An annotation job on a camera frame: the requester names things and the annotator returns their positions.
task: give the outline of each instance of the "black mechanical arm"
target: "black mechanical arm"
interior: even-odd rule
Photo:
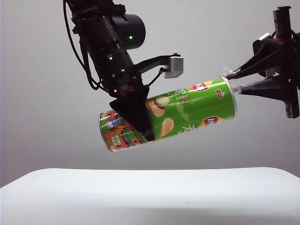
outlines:
[[[300,33],[291,29],[290,6],[273,11],[275,32],[253,43],[254,56],[227,76],[238,79],[260,74],[264,80],[242,86],[241,94],[282,100],[288,118],[299,117]]]
[[[110,103],[121,117],[127,120],[148,140],[154,140],[150,119],[145,106],[149,85],[144,85],[141,74],[158,66],[157,77],[178,77],[183,72],[183,59],[177,53],[158,56],[133,64],[127,50],[140,47],[146,31],[143,21],[136,15],[128,15],[124,5],[112,0],[64,0],[64,15],[72,48],[87,74],[94,90],[102,89],[116,99]],[[66,13],[66,4],[72,12],[73,32],[80,37],[83,62],[78,56],[71,38]],[[90,55],[99,82],[90,72]]]

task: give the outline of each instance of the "chip can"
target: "chip can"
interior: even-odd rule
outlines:
[[[226,78],[151,97],[146,108],[155,141],[234,118],[234,94]],[[101,135],[112,152],[148,141],[114,110],[100,114]]]

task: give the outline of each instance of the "lay's logo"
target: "lay's logo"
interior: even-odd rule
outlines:
[[[189,90],[197,90],[197,91],[204,91],[210,88],[212,81],[207,81],[203,83],[198,83],[192,86],[188,86],[187,89]]]
[[[212,117],[204,119],[202,121],[202,123],[199,125],[199,128],[207,127],[209,125],[216,124],[216,123],[219,123],[222,121],[224,121],[224,119],[222,117],[212,116]]]
[[[217,93],[217,97],[218,98],[223,98],[224,97],[224,93],[222,93],[222,91],[221,90],[216,90],[216,93]]]

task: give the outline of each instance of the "gray wall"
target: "gray wall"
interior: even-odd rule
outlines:
[[[300,31],[299,0],[118,0],[147,30],[135,63],[181,53],[185,73],[160,78],[150,96],[214,79],[252,56],[252,42],[273,32],[272,10],[291,5]],[[272,166],[300,176],[300,119],[282,102],[237,96],[238,115],[212,127],[110,153],[98,115],[112,100],[92,90],[70,47],[61,0],[4,0],[1,6],[1,178],[5,185],[50,168],[195,169]],[[149,82],[154,69],[144,75]],[[245,84],[259,75],[234,81]]]

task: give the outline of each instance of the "white table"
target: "white table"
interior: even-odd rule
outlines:
[[[274,168],[31,172],[1,188],[2,225],[300,225],[300,178]]]

